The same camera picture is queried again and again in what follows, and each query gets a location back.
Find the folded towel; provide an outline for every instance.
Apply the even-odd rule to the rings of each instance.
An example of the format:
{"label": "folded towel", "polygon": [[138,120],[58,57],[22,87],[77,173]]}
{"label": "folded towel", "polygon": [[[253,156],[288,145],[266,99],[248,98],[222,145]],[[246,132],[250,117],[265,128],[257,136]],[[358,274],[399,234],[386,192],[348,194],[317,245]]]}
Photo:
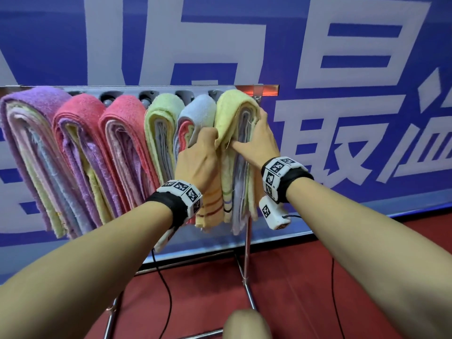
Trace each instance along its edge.
{"label": "folded towel", "polygon": [[97,227],[128,210],[123,190],[98,128],[105,106],[96,97],[79,94],[55,115],[53,131],[71,167],[86,207]]}
{"label": "folded towel", "polygon": [[184,109],[182,100],[173,94],[160,94],[145,114],[144,129],[150,158],[157,169],[160,185],[174,178],[176,161],[173,137],[176,121]]}
{"label": "folded towel", "polygon": [[173,147],[176,161],[180,151],[196,143],[201,128],[213,127],[216,111],[215,101],[209,95],[201,94],[180,112]]}
{"label": "folded towel", "polygon": [[47,230],[73,239],[94,225],[53,138],[55,113],[70,98],[60,89],[36,87],[4,96],[0,113],[4,136]]}
{"label": "folded towel", "polygon": [[[229,148],[229,142],[231,139],[250,141],[258,114],[257,102],[239,90],[228,90],[218,99],[215,114],[218,139],[215,140],[215,148],[219,148],[221,178],[216,177],[204,194],[204,205],[218,202],[222,194],[224,222],[232,221],[232,232],[235,235],[246,225],[250,215],[257,220],[257,211],[254,199],[254,170],[250,169],[241,155],[236,155],[235,151]],[[201,209],[196,217],[197,226],[217,225],[218,218],[210,221],[209,217],[221,211],[212,213],[213,211],[215,210]]]}
{"label": "folded towel", "polygon": [[121,95],[99,121],[129,209],[141,205],[160,185],[146,146],[145,113],[146,109],[135,96]]}

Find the pink towel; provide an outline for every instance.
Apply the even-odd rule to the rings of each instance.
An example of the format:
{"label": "pink towel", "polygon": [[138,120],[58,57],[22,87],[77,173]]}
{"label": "pink towel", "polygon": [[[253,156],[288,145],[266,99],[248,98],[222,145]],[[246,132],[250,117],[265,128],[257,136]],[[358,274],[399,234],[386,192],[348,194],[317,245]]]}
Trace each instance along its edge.
{"label": "pink towel", "polygon": [[147,149],[145,113],[135,96],[121,95],[99,120],[130,209],[141,205],[160,186]]}
{"label": "pink towel", "polygon": [[128,210],[98,128],[104,112],[105,106],[96,97],[79,94],[61,106],[53,120],[55,139],[97,227]]}

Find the red carpet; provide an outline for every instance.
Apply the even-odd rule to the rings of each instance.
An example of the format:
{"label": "red carpet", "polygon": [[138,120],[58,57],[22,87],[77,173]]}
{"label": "red carpet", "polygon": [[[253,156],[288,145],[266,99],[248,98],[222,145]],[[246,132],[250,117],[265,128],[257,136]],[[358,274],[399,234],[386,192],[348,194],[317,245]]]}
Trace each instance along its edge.
{"label": "red carpet", "polygon": [[[452,214],[407,223],[452,251]],[[228,315],[248,308],[233,259],[163,271],[173,295],[173,312],[163,336],[176,339],[222,327]],[[275,339],[340,339],[331,296],[331,256],[319,242],[251,255],[250,285],[257,307]],[[347,339],[400,339],[361,287],[335,266],[335,296]],[[115,339],[158,339],[168,314],[165,286],[157,273],[135,277],[127,286]],[[86,339],[104,336],[107,315]]]}

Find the yellow towel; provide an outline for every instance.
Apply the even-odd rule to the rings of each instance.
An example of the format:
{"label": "yellow towel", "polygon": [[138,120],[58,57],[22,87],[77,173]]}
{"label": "yellow towel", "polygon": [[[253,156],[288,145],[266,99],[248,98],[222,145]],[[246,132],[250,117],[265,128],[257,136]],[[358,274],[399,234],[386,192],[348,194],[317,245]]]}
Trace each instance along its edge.
{"label": "yellow towel", "polygon": [[177,118],[184,107],[178,96],[164,93],[155,98],[145,114],[147,147],[160,185],[174,178],[173,137]]}
{"label": "yellow towel", "polygon": [[228,90],[224,92],[217,102],[217,112],[215,114],[214,126],[218,130],[218,139],[215,140],[215,149],[220,161],[220,173],[212,182],[211,187],[204,193],[204,206],[196,215],[196,226],[208,228],[217,226],[221,221],[230,222],[233,213],[233,188],[243,189],[242,193],[235,194],[234,205],[236,207],[233,226],[237,226],[234,233],[246,224],[247,217],[245,212],[250,211],[253,219],[257,220],[256,201],[254,200],[254,171],[248,164],[241,170],[243,178],[240,182],[233,181],[234,163],[236,159],[235,151],[229,147],[231,139],[241,139],[242,141],[251,140],[254,126],[256,125],[259,114],[257,102],[239,90]]}

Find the wristband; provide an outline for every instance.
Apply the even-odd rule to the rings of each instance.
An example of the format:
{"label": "wristband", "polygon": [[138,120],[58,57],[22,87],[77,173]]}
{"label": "wristband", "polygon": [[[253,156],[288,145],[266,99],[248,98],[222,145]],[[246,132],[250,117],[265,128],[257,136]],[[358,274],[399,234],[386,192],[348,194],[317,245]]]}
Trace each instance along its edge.
{"label": "wristband", "polygon": [[263,189],[276,203],[288,202],[286,191],[289,185],[299,177],[314,179],[308,170],[289,157],[270,159],[261,169]]}
{"label": "wristband", "polygon": [[160,202],[173,213],[171,228],[178,228],[192,218],[202,206],[202,194],[194,185],[170,180],[158,188],[147,201]]}

